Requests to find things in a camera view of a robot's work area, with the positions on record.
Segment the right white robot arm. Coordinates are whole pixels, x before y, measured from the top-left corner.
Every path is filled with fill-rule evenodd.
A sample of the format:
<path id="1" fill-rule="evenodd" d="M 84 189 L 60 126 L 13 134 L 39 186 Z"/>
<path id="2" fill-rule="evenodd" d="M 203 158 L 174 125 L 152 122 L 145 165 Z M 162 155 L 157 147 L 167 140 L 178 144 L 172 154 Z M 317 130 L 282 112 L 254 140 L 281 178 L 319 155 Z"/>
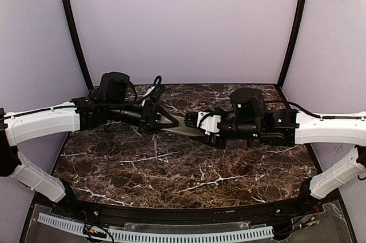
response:
<path id="1" fill-rule="evenodd" d="M 303 183 L 304 193 L 317 200 L 365 173 L 365 113 L 325 115 L 299 105 L 270 112 L 259 89 L 240 88 L 229 96 L 232 111 L 199 113 L 197 127 L 215 140 L 259 140 L 273 146 L 312 143 L 353 144 L 332 167 Z"/>

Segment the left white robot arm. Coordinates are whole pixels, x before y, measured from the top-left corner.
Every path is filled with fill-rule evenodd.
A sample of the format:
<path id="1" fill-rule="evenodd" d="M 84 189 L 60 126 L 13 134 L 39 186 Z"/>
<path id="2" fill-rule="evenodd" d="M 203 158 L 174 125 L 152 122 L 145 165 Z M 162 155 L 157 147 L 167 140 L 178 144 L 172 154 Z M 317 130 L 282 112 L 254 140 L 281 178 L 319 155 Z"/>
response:
<path id="1" fill-rule="evenodd" d="M 165 87 L 156 76 L 152 87 L 141 98 L 126 100 L 128 90 L 136 89 L 127 74 L 105 73 L 99 86 L 88 96 L 42 109 L 5 113 L 1 111 L 1 176 L 10 177 L 50 201 L 59 203 L 73 199 L 67 183 L 44 172 L 28 160 L 18 145 L 35 138 L 63 132 L 97 128 L 110 121 L 138 127 L 139 133 L 156 133 L 176 128 L 179 121 L 158 105 Z"/>

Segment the left black frame post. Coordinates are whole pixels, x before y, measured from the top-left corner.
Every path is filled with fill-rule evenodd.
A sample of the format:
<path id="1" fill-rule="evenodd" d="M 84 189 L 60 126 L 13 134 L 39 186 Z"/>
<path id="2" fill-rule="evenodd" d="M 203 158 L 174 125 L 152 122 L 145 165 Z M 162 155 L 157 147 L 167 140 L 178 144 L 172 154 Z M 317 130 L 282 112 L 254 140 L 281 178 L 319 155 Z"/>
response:
<path id="1" fill-rule="evenodd" d="M 82 51 L 82 46 L 79 39 L 78 30 L 76 27 L 73 10 L 71 6 L 71 0 L 62 0 L 62 5 L 66 17 L 67 26 L 69 29 L 69 34 L 74 47 L 74 52 L 77 57 L 78 66 L 80 68 L 84 83 L 88 91 L 91 91 L 93 89 L 93 83 Z"/>

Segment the black front table rail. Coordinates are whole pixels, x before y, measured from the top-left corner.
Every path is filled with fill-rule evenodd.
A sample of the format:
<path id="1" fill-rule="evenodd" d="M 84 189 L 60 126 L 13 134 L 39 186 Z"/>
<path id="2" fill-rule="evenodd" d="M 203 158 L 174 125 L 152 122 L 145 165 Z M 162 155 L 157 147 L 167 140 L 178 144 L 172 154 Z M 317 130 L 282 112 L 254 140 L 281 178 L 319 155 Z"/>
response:
<path id="1" fill-rule="evenodd" d="M 74 217 L 77 220 L 86 220 L 104 227 L 123 227 L 128 222 L 202 225 L 249 221 L 251 224 L 269 224 L 280 226 L 282 229 L 287 228 L 293 218 L 309 214 L 315 214 L 318 217 L 324 211 L 320 204 L 305 203 L 301 205 L 296 199 L 215 209 L 144 209 L 86 201 L 79 201 L 77 206 L 78 208 L 74 213 L 66 213 L 57 205 L 51 211 L 55 214 Z"/>

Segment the right black frame post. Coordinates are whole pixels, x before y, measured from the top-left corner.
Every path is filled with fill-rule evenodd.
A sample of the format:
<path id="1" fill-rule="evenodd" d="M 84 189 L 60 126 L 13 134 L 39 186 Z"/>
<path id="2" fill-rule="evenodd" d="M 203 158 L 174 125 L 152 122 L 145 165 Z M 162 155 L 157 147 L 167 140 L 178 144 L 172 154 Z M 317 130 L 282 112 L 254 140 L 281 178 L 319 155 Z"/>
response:
<path id="1" fill-rule="evenodd" d="M 277 80 L 277 87 L 282 89 L 288 74 L 288 70 L 291 64 L 292 56 L 295 50 L 297 37 L 300 31 L 300 25 L 303 17 L 304 7 L 306 0 L 297 0 L 295 15 L 293 19 L 293 24 L 291 28 L 291 33 L 289 36 L 288 46 L 285 53 L 285 57 L 283 60 L 283 64 L 281 67 L 281 71 L 279 74 L 279 78 Z"/>

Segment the black frame post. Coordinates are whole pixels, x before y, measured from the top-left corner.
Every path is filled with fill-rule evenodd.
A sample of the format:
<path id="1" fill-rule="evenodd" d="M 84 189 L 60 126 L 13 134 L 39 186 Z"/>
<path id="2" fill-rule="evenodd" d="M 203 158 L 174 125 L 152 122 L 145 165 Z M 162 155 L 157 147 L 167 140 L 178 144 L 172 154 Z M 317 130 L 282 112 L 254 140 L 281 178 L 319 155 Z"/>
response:
<path id="1" fill-rule="evenodd" d="M 69 29 L 69 34 L 74 47 L 74 52 L 77 57 L 78 66 L 80 68 L 84 83 L 88 91 L 91 91 L 93 89 L 93 83 L 82 51 L 82 46 L 79 39 L 78 30 L 76 27 L 73 10 L 71 6 L 71 0 L 62 0 L 62 5 L 66 17 L 67 26 Z"/>
<path id="2" fill-rule="evenodd" d="M 295 50 L 297 37 L 300 31 L 300 25 L 303 17 L 304 7 L 306 0 L 297 0 L 295 15 L 293 19 L 293 24 L 291 28 L 291 33 L 289 36 L 288 46 L 285 53 L 285 57 L 283 60 L 283 64 L 281 67 L 281 71 L 279 74 L 279 78 L 277 80 L 277 87 L 282 89 L 288 74 L 288 70 L 291 64 L 292 56 Z"/>

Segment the white AC remote control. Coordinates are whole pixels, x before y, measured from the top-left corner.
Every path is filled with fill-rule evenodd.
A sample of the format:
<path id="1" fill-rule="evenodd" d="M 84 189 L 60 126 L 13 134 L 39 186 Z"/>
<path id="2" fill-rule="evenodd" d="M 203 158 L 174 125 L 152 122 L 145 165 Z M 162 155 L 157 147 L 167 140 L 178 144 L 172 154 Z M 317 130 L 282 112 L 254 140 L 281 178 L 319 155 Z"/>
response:
<path id="1" fill-rule="evenodd" d="M 205 138 L 205 135 L 202 131 L 186 126 L 184 123 L 184 117 L 177 115 L 173 115 L 173 117 L 178 121 L 178 126 L 174 128 L 165 128 L 163 131 L 181 136 L 187 136 L 190 139 L 197 141 L 202 141 Z"/>

